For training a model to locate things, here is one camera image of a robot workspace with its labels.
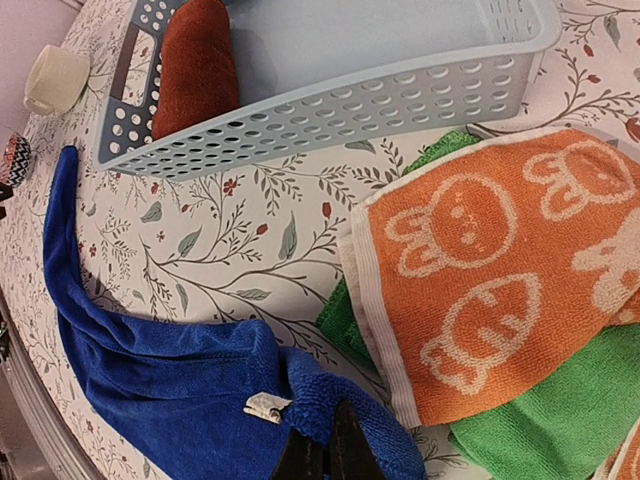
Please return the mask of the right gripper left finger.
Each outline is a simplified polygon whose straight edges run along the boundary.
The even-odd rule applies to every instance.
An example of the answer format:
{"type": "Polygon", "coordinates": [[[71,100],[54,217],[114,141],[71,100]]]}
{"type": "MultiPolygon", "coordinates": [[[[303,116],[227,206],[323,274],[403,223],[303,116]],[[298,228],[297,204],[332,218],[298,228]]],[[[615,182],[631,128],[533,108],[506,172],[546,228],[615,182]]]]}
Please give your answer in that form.
{"type": "Polygon", "coordinates": [[[272,472],[272,480],[322,480],[325,478],[325,451],[310,437],[289,434],[287,444],[272,472]]]}

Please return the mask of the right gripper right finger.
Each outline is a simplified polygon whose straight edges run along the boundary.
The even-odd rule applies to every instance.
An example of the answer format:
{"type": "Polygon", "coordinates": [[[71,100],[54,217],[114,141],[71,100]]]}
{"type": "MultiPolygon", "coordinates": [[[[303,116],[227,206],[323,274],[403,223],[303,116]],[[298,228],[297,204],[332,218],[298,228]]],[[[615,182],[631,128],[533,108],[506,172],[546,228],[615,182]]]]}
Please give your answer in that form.
{"type": "Polygon", "coordinates": [[[343,400],[334,415],[329,444],[329,478],[335,480],[385,480],[356,413],[343,400]]]}

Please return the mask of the blue towel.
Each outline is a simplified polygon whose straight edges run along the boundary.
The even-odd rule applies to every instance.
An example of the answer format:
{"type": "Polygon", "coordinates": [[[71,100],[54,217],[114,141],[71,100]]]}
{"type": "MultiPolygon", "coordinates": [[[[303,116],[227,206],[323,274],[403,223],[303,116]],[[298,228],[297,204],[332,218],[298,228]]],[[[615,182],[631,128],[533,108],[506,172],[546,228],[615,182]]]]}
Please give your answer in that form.
{"type": "Polygon", "coordinates": [[[281,346],[262,320],[169,324],[96,305],[75,232],[78,152],[60,153],[44,237],[44,278],[62,343],[95,411],[174,479],[271,479],[291,432],[319,443],[329,478],[338,405],[348,400],[386,479],[422,479],[411,435],[352,381],[281,346]]]}

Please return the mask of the brown towel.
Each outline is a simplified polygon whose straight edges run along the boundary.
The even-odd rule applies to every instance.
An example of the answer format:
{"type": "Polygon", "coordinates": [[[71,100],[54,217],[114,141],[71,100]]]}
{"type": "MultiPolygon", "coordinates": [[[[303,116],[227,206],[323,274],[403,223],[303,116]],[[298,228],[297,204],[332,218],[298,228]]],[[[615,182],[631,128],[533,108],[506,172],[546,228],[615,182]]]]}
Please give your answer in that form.
{"type": "Polygon", "coordinates": [[[178,8],[164,35],[161,60],[154,140],[240,106],[230,19],[223,2],[194,0],[178,8]]]}

